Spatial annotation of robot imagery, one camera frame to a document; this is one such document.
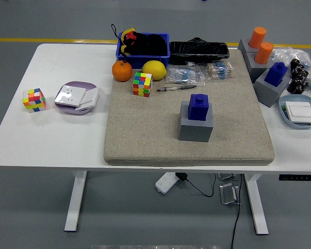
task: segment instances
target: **power cord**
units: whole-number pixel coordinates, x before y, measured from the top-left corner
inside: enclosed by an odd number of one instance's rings
[[[212,186],[212,195],[207,195],[203,192],[201,192],[196,186],[194,186],[191,181],[188,180],[188,175],[186,173],[175,173],[175,175],[181,180],[181,181],[187,181],[188,183],[190,183],[195,189],[197,189],[202,195],[206,196],[206,197],[212,197],[214,195],[214,184],[216,183],[216,179],[217,176],[216,174],[213,174],[215,176],[214,178],[214,182],[213,182],[213,186]]]
[[[181,180],[181,181],[187,181],[189,182],[194,188],[196,188],[200,193],[202,193],[204,196],[207,197],[212,197],[214,195],[214,184],[216,183],[216,179],[217,176],[216,174],[213,174],[215,176],[214,178],[214,182],[213,182],[213,186],[212,186],[212,195],[206,195],[203,192],[201,192],[196,186],[194,186],[189,180],[188,180],[188,175],[186,173],[175,173],[175,175]],[[237,221],[239,218],[239,212],[241,210],[241,188],[242,188],[242,174],[241,174],[241,181],[239,183],[239,190],[238,190],[238,211],[237,211],[237,217],[236,217],[236,221],[235,221],[235,225],[234,225],[234,230],[233,230],[233,237],[232,237],[232,244],[231,244],[231,249],[233,249],[233,245],[234,245],[234,238],[235,238],[235,231],[236,231],[236,225],[237,225]]]
[[[239,212],[241,210],[241,187],[242,187],[242,174],[241,174],[241,182],[239,183],[238,200],[237,200],[238,201],[238,211],[237,211],[237,217],[236,217],[236,221],[235,221],[235,225],[234,225],[231,249],[233,249],[236,225],[237,225],[237,221],[239,218]]]

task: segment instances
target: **lemon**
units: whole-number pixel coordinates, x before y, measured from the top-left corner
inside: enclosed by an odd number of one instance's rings
[[[142,71],[145,74],[152,74],[152,78],[155,80],[165,77],[167,71],[160,61],[148,61],[142,67]]]

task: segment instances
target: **white table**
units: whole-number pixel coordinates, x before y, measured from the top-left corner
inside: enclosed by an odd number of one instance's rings
[[[268,234],[257,179],[262,174],[311,174],[311,130],[287,126],[276,105],[260,104],[275,149],[267,166],[137,167],[110,166],[103,158],[116,45],[40,45],[0,126],[0,167],[67,169],[75,175],[65,231],[76,231],[87,171],[244,173],[257,234]],[[100,88],[96,107],[84,116],[68,115],[54,97],[69,81]],[[47,110],[28,113],[22,92],[40,88]]]

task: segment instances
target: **orange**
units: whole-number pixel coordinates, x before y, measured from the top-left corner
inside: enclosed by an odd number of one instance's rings
[[[112,66],[112,74],[118,81],[125,82],[133,76],[133,69],[128,62],[117,61]]]

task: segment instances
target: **blue basket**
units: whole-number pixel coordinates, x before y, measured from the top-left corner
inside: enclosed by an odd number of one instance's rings
[[[165,65],[165,67],[167,67],[169,57],[171,55],[169,51],[169,34],[167,33],[142,33],[142,34],[145,35],[157,34],[160,35],[162,38],[164,38],[167,44],[167,56],[126,56],[126,61],[129,62],[129,64],[133,69],[141,69],[143,65],[148,61],[160,61]],[[118,58],[118,61],[124,60],[124,56],[119,53],[119,49],[121,48],[122,45],[123,45],[122,41],[118,40],[118,46],[116,48],[116,57]]]

